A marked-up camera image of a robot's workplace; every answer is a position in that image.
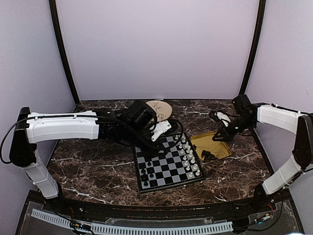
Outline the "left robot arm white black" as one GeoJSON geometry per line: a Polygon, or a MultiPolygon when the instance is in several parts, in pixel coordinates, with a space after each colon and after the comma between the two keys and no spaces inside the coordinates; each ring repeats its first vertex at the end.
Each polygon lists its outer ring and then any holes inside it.
{"type": "Polygon", "coordinates": [[[114,141],[138,147],[152,157],[164,149],[157,140],[171,127],[168,120],[158,121],[156,111],[138,100],[120,110],[105,108],[65,114],[40,114],[23,107],[17,122],[9,128],[13,137],[9,159],[3,163],[23,169],[43,197],[50,199],[50,206],[58,213],[66,213],[69,203],[62,197],[61,186],[39,156],[39,142],[68,139],[114,141]]]}

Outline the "gold metal tray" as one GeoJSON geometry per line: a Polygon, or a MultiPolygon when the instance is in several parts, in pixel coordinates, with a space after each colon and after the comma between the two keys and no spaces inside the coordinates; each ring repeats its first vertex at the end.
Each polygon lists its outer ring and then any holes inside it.
{"type": "Polygon", "coordinates": [[[195,144],[201,150],[210,151],[218,158],[218,160],[231,156],[232,151],[227,143],[221,141],[213,141],[212,138],[215,134],[216,131],[202,133],[192,136],[190,138],[190,141],[192,145],[195,144]]]}

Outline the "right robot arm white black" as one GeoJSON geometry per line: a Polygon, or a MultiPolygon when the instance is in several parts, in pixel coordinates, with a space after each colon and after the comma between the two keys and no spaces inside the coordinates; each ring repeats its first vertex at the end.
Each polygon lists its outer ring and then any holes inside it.
{"type": "Polygon", "coordinates": [[[235,114],[214,110],[210,117],[223,124],[213,136],[213,141],[230,142],[236,135],[253,129],[262,140],[266,153],[280,153],[270,162],[275,172],[254,189],[249,207],[261,212],[268,203],[280,196],[297,178],[310,170],[313,164],[313,115],[288,109],[277,104],[252,103],[245,94],[232,100],[235,114]]]}

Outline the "black white chess board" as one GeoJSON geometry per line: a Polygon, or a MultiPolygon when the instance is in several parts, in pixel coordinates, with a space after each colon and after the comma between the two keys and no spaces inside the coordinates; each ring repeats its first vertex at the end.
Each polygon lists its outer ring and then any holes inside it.
{"type": "MultiPolygon", "coordinates": [[[[170,135],[167,137],[160,138],[159,140],[163,143],[164,147],[169,147],[173,146],[175,142],[177,142],[179,135],[170,135]]],[[[192,143],[187,136],[189,143],[191,144],[192,149],[194,150],[192,143]]],[[[167,189],[167,188],[173,188],[189,183],[194,183],[197,181],[202,181],[205,179],[200,159],[195,151],[196,159],[198,164],[200,165],[200,170],[202,173],[202,176],[200,178],[196,178],[193,180],[185,180],[181,181],[178,172],[176,170],[176,166],[174,164],[174,159],[172,157],[171,150],[167,151],[167,153],[164,153],[163,151],[160,151],[158,155],[155,157],[151,158],[150,161],[146,159],[144,156],[143,152],[140,150],[140,148],[134,148],[133,153],[134,153],[134,162],[135,162],[135,169],[136,169],[136,175],[137,175],[137,181],[138,181],[138,187],[139,187],[139,192],[140,193],[148,193],[152,191],[158,191],[162,189],[167,189]],[[146,174],[148,175],[148,180],[143,181],[141,176],[143,175],[141,173],[141,169],[146,169],[146,174]],[[154,173],[155,176],[154,178],[150,178],[149,174],[154,173]],[[150,186],[150,181],[156,180],[157,181],[157,186],[150,186]]]]}

